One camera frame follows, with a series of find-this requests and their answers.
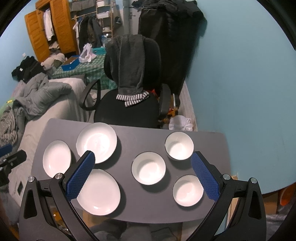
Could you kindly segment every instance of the blue rubber pad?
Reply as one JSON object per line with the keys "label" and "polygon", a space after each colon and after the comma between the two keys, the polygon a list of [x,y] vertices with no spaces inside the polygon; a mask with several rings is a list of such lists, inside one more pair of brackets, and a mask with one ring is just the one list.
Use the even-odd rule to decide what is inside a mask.
{"label": "blue rubber pad", "polygon": [[94,153],[90,152],[67,182],[66,197],[69,201],[77,198],[91,170],[94,168],[95,162]]}
{"label": "blue rubber pad", "polygon": [[7,144],[5,146],[0,147],[0,157],[7,155],[12,152],[12,145]]}
{"label": "blue rubber pad", "polygon": [[208,198],[217,202],[220,196],[219,184],[196,153],[191,156],[191,166]]}

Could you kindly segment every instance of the wall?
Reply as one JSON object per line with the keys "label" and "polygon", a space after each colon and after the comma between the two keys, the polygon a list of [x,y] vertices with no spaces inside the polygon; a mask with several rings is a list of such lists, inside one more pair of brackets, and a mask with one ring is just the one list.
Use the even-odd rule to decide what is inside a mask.
{"label": "wall", "polygon": [[35,10],[35,2],[30,1],[12,20],[0,37],[0,106],[11,96],[17,81],[11,72],[20,65],[23,53],[35,56],[25,24],[25,15]]}
{"label": "wall", "polygon": [[198,0],[186,80],[199,131],[225,134],[232,174],[267,193],[296,182],[296,52],[256,0]]}

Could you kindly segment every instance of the door handle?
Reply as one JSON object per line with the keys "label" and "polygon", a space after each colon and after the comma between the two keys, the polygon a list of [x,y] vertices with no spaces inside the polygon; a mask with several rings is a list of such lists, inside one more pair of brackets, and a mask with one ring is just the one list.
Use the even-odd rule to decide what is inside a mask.
{"label": "door handle", "polygon": [[129,19],[132,19],[132,17],[135,17],[135,16],[136,16],[135,14],[133,14],[132,12],[130,12]]}

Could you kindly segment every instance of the white plastic bag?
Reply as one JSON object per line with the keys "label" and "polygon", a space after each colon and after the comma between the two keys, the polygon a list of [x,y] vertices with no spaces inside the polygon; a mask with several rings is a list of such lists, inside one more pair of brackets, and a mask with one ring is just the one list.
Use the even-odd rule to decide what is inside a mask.
{"label": "white plastic bag", "polygon": [[92,45],[91,44],[86,44],[83,47],[82,53],[79,56],[79,62],[80,63],[86,63],[86,62],[91,62],[96,55],[92,52]]}
{"label": "white plastic bag", "polygon": [[170,119],[168,128],[169,130],[192,131],[193,125],[190,118],[186,118],[182,115],[176,115]]}

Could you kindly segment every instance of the blue box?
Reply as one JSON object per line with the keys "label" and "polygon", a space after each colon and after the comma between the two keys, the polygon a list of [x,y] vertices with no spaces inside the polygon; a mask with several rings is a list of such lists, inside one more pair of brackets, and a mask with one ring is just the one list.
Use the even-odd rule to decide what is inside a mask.
{"label": "blue box", "polygon": [[106,49],[105,49],[105,47],[94,48],[93,53],[96,54],[96,55],[105,54]]}
{"label": "blue box", "polygon": [[73,70],[79,65],[79,55],[70,57],[62,64],[63,71]]}

